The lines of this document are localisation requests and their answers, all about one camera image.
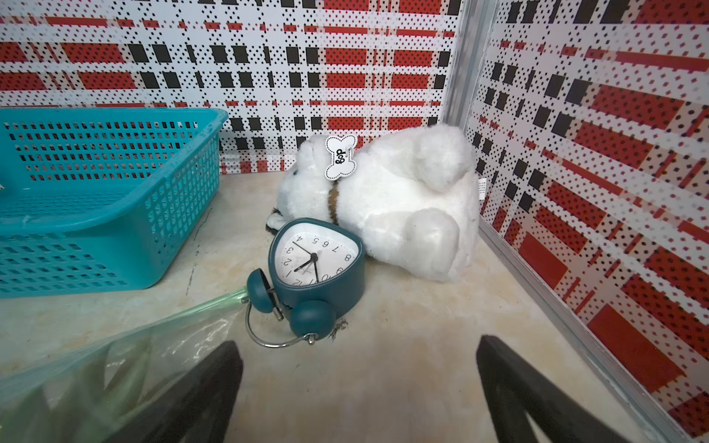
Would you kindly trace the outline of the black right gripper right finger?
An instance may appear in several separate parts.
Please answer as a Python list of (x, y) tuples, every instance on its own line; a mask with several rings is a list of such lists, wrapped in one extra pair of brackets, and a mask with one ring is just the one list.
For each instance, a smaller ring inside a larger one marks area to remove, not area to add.
[(481, 337), (476, 350), (487, 407), (500, 442), (536, 442), (535, 422), (552, 442), (624, 442), (504, 341)]

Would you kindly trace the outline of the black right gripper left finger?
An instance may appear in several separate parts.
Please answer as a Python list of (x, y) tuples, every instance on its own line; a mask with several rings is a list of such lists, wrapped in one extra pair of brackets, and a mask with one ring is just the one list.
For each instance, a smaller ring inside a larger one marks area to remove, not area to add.
[(106, 440), (223, 442), (243, 371), (236, 343), (225, 341)]

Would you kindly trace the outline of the clear zip-top bag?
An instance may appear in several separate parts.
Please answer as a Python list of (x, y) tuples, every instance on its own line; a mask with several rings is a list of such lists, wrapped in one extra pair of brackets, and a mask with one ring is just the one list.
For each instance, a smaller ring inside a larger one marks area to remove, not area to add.
[(244, 370), (237, 290), (1, 381), (4, 442), (222, 442)]

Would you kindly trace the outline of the green-yellow pineapple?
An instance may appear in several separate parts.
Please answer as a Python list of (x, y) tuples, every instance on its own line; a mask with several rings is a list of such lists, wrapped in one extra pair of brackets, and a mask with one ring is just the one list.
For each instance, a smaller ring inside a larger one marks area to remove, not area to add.
[(112, 362), (107, 344), (66, 365), (1, 381), (3, 442), (103, 442), (171, 387), (180, 372), (147, 384), (153, 347), (139, 340)]

